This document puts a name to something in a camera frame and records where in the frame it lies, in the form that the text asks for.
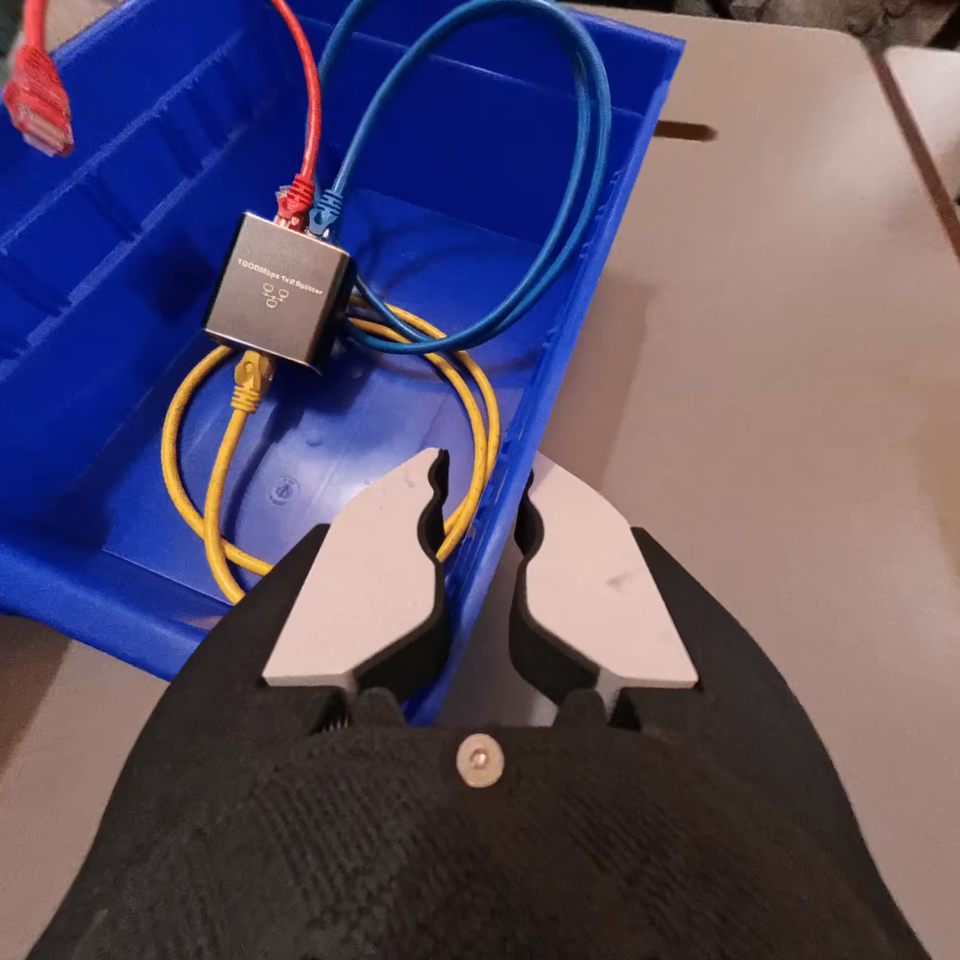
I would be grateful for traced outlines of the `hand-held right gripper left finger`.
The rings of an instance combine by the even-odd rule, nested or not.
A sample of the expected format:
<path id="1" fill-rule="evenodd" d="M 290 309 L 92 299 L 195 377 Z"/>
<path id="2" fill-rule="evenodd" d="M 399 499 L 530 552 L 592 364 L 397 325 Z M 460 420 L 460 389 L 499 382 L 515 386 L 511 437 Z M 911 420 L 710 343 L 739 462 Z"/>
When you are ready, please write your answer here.
<path id="1" fill-rule="evenodd" d="M 388 690 L 440 675 L 450 614 L 439 559 L 450 453 L 426 448 L 351 498 L 325 530 L 263 669 L 274 688 Z"/>

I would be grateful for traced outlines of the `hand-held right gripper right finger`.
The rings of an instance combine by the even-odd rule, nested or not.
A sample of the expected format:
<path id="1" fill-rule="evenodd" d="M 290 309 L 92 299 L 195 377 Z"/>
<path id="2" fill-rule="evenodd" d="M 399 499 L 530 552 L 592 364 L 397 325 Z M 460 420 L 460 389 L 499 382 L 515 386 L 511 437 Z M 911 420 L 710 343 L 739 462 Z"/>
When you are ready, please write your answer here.
<path id="1" fill-rule="evenodd" d="M 635 531 L 596 489 L 538 453 L 514 525 L 516 673 L 555 707 L 578 690 L 612 711 L 625 690 L 693 690 L 700 676 Z"/>

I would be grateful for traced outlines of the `black network splitter box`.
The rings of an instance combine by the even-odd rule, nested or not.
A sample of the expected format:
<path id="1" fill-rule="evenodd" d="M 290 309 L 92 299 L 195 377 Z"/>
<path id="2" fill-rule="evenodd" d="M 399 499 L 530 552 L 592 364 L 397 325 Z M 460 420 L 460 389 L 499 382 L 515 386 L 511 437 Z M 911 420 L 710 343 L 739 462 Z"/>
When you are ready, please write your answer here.
<path id="1" fill-rule="evenodd" d="M 354 258 L 341 247 L 245 212 L 202 327 L 218 345 L 319 372 L 355 278 Z"/>

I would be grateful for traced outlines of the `blue plastic bin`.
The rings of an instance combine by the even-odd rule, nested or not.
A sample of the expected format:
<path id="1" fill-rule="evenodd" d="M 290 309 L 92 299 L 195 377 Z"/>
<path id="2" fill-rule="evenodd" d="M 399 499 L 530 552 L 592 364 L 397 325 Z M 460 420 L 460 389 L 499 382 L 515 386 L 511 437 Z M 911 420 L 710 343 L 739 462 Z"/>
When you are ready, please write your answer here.
<path id="1" fill-rule="evenodd" d="M 405 49 L 456 5 L 367 13 L 323 89 L 321 186 Z M 664 32 L 574 16 L 610 86 L 602 199 L 549 292 L 470 351 L 505 436 L 445 564 L 450 656 L 408 701 L 417 724 L 440 711 L 469 644 L 684 51 Z M 202 324 L 242 214 L 275 214 L 301 168 L 304 71 L 269 2 L 130 2 L 56 61 L 77 138 L 68 157 L 28 146 L 2 105 L 2 615 L 169 681 L 229 606 L 164 488 L 162 423 L 213 348 Z M 573 90 L 556 30 L 526 11 L 471 24 L 419 64 L 345 196 L 340 240 L 370 287 L 447 334 L 504 300 L 565 192 Z M 452 508 L 473 461 L 453 390 L 428 363 L 338 341 L 320 375 L 277 370 L 229 472 L 226 532 L 274 563 L 430 447 L 449 451 Z"/>

